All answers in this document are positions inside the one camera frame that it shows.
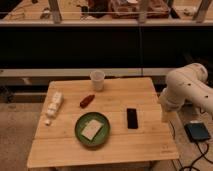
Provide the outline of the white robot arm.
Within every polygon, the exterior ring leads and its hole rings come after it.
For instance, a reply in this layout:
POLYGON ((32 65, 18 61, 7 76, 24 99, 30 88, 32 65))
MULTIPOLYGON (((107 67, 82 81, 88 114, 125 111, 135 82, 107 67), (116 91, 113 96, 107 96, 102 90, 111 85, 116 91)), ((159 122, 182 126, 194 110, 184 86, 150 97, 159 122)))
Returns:
POLYGON ((213 88, 206 85, 207 78, 208 71, 200 63, 171 70, 165 78, 166 87, 159 96, 163 110, 178 111, 188 100, 213 118, 213 88))

